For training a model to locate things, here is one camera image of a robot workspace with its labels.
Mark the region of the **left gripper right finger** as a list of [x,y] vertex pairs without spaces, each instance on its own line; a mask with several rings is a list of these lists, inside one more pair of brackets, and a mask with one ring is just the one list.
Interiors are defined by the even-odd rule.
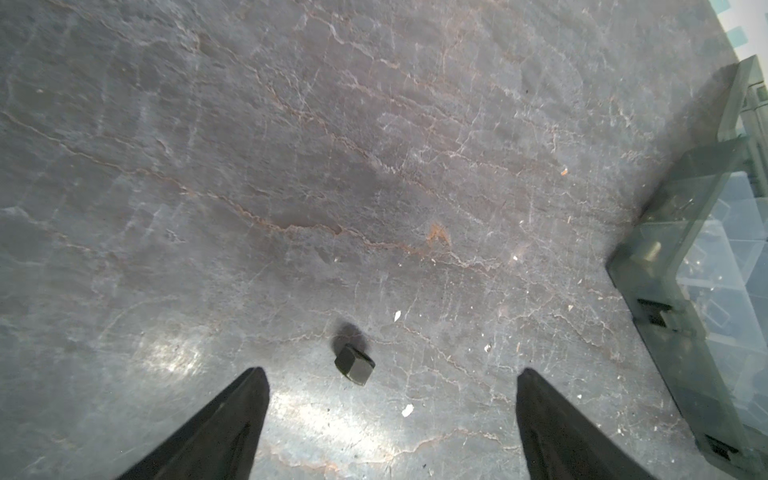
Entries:
[[516,418],[532,479],[650,479],[537,371],[517,377]]

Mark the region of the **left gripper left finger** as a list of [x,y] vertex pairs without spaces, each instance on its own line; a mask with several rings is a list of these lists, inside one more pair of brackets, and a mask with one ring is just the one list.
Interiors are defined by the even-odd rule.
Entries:
[[265,371],[248,368],[122,479],[248,479],[270,400]]

